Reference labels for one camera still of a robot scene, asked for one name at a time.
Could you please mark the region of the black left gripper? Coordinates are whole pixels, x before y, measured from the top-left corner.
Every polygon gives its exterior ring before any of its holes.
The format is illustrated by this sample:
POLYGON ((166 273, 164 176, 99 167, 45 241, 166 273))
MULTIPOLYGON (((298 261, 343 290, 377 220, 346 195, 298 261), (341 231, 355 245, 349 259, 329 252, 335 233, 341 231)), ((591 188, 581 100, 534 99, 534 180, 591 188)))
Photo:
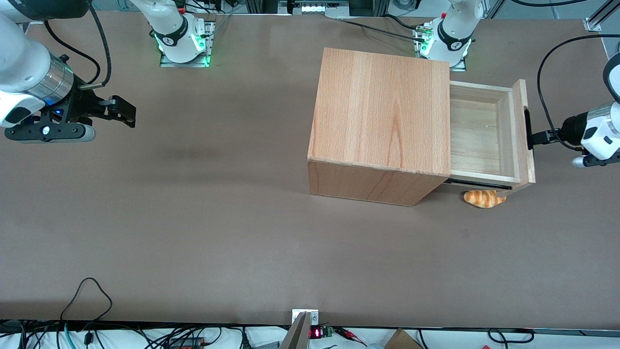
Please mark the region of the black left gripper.
POLYGON ((528 149, 533 150, 537 145, 549 145, 556 142, 567 142, 572 146, 580 146, 587 124, 586 113, 580 113, 568 117, 561 128, 532 133, 532 139, 528 140, 528 149))

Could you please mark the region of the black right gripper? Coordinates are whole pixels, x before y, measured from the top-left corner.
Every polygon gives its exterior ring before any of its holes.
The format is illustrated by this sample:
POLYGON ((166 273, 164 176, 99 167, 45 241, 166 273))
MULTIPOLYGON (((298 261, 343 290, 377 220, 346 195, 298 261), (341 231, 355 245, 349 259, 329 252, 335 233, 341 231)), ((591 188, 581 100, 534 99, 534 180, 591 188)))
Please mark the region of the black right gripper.
POLYGON ((135 128, 137 109, 133 104, 119 95, 112 95, 104 100, 93 91, 73 91, 58 103, 45 106, 42 110, 29 117, 29 124, 41 121, 48 115, 51 120, 60 123, 79 122, 92 125, 92 118, 107 121, 119 121, 135 128))

